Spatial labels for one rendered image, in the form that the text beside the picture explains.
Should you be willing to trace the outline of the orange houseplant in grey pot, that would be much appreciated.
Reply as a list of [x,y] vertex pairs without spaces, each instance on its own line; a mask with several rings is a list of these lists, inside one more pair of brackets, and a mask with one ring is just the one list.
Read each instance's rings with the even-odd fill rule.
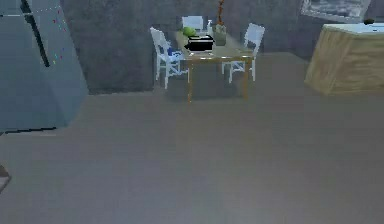
[[214,40],[217,46],[226,44],[226,27],[222,21],[223,4],[225,0],[218,1],[217,21],[214,27]]

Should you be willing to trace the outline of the white chair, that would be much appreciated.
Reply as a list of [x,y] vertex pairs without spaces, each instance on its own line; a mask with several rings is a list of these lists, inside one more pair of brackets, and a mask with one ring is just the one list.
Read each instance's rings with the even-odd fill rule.
[[155,58],[155,80],[158,81],[160,78],[160,72],[162,69],[165,70],[164,76],[164,88],[168,88],[169,78],[173,76],[181,76],[187,74],[189,69],[182,70],[181,62],[185,60],[184,54],[169,56],[167,50],[171,47],[171,43],[166,39],[165,34],[154,27],[149,28],[151,37],[156,52]]
[[202,31],[204,27],[202,16],[183,16],[182,24],[184,27],[194,28],[197,31]]
[[250,71],[252,75],[252,80],[256,79],[255,66],[256,66],[256,57],[259,52],[261,42],[265,33],[265,28],[261,25],[250,23],[247,27],[247,30],[244,34],[244,47],[247,48],[250,43],[254,45],[252,50],[252,61],[249,68],[246,68],[245,61],[229,61],[222,63],[222,73],[225,73],[225,68],[229,68],[229,82],[233,81],[233,74],[235,72],[246,72]]

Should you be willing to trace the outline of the black toaster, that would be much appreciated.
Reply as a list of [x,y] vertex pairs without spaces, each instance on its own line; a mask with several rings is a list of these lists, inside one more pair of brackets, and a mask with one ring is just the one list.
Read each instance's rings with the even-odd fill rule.
[[214,39],[210,35],[190,36],[185,48],[190,51],[211,51]]

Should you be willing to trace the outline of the wooden dining table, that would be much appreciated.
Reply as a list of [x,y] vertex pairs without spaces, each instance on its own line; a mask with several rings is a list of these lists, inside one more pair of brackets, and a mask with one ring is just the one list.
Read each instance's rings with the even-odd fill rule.
[[244,61],[245,73],[243,77],[242,96],[248,98],[248,78],[249,68],[252,65],[253,53],[251,50],[246,49],[237,40],[226,35],[226,44],[224,46],[213,45],[213,50],[210,53],[194,53],[192,54],[185,48],[188,42],[188,38],[183,35],[181,31],[174,33],[178,47],[185,55],[187,68],[189,73],[187,75],[187,102],[192,102],[193,96],[193,75],[195,73],[195,67],[198,64],[214,64],[229,61]]

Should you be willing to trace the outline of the wooden counter cabinet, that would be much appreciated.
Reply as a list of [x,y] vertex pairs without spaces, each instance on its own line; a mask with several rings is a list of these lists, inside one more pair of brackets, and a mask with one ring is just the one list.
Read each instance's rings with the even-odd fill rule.
[[324,24],[304,82],[324,95],[384,91],[384,22]]

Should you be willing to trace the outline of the grey fridge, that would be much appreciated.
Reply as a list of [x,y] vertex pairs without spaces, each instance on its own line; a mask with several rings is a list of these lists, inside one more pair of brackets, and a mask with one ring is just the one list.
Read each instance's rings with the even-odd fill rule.
[[20,9],[0,0],[0,135],[66,127],[88,95],[61,0],[27,0],[50,66]]

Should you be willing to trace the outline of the framed wall picture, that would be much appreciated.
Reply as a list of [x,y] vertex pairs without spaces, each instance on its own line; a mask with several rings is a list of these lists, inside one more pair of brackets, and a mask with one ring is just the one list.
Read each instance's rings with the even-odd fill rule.
[[371,0],[303,0],[301,14],[341,23],[361,23]]

